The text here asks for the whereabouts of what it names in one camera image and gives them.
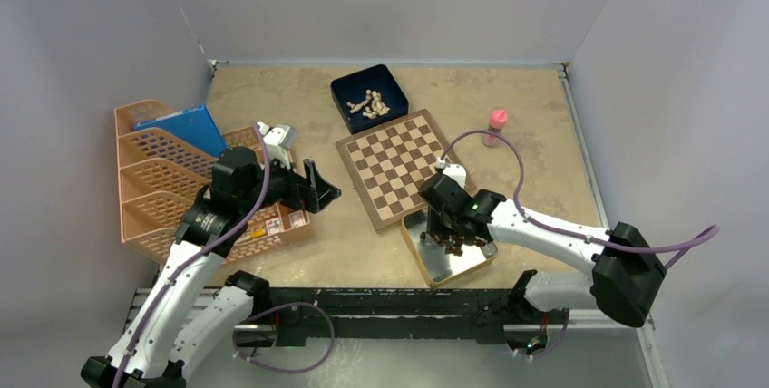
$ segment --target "blue box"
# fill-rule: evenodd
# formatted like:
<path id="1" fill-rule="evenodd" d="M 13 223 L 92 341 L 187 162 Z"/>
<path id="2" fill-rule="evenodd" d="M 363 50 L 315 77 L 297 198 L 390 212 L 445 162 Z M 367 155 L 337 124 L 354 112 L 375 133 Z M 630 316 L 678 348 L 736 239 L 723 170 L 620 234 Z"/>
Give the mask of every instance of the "blue box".
<path id="1" fill-rule="evenodd" d="M 167 114 L 153 121 L 139 122 L 133 129 L 138 131 L 150 127 L 163 129 L 214 158 L 227 148 L 205 105 Z"/>
<path id="2" fill-rule="evenodd" d="M 365 99 L 365 91 L 370 89 L 382 95 L 382 103 L 390 108 L 384 116 L 368 119 L 363 111 L 350 114 L 348 102 L 358 104 Z M 331 82 L 331 94 L 342 119 L 350 134 L 368 130 L 380 123 L 405 116 L 408 113 L 408 99 L 395 81 L 387 66 L 378 64 L 357 73 L 351 73 Z"/>

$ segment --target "perforated plastic organizer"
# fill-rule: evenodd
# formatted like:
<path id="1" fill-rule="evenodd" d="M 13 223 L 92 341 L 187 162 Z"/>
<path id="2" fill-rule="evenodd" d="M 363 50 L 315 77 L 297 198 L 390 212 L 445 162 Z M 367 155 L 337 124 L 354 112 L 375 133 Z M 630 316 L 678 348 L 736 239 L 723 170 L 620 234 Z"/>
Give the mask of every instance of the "perforated plastic organizer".
<path id="1" fill-rule="evenodd" d="M 210 179 L 216 158 L 165 130 L 133 131 L 133 126 L 175 112 L 161 102 L 147 100 L 115 109 L 122 242 L 142 254 L 165 262 L 181 215 Z M 252 127 L 223 134 L 227 146 L 261 148 Z M 263 230 L 264 235 L 250 235 Z M 315 231 L 305 211 L 275 205 L 257 212 L 248 230 L 225 263 L 252 257 L 267 249 L 310 238 Z"/>

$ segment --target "beige table surface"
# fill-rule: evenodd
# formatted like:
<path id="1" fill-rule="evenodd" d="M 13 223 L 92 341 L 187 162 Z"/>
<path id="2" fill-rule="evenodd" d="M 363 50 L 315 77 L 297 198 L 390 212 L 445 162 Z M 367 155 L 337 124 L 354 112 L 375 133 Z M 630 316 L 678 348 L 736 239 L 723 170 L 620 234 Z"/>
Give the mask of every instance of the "beige table surface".
<path id="1" fill-rule="evenodd" d="M 426 287 L 397 226 L 377 234 L 365 213 L 335 142 L 349 135 L 334 105 L 332 80 L 361 69 L 219 67 L 208 106 L 222 131 L 254 121 L 286 123 L 299 131 L 297 162 L 316 161 L 320 174 L 342 197 L 312 217 L 316 236 L 224 266 L 221 284 L 242 269 L 272 286 Z M 510 114 L 503 133 L 520 148 L 526 169 L 523 205 L 557 218 L 597 226 L 598 218 L 569 109 L 555 70 L 391 68 L 410 101 L 428 109 L 449 140 L 485 128 L 495 108 Z M 518 180 L 513 154 L 490 149 L 480 138 L 461 141 L 456 152 L 480 189 L 510 196 Z M 509 287 L 523 270 L 569 267 L 522 247 L 499 243 L 488 267 L 448 285 Z"/>

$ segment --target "pink bottle cap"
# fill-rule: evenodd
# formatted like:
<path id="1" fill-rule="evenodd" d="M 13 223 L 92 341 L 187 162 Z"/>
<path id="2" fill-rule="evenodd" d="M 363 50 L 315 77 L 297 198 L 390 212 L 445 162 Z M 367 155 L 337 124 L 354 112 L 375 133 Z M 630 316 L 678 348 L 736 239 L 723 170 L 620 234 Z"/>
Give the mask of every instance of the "pink bottle cap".
<path id="1" fill-rule="evenodd" d="M 492 112 L 491 118 L 489 118 L 489 125 L 501 130 L 507 122 L 507 112 L 504 109 L 497 109 Z"/>

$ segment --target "blue book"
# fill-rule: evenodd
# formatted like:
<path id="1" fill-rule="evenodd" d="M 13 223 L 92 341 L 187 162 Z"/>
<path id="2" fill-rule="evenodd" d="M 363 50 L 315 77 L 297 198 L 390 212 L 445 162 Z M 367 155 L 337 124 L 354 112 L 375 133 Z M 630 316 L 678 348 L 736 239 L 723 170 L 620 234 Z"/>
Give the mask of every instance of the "blue book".
<path id="1" fill-rule="evenodd" d="M 134 130 L 151 127 L 161 128 L 214 158 L 227 148 L 205 105 L 167 114 L 153 121 L 139 122 L 133 126 Z"/>

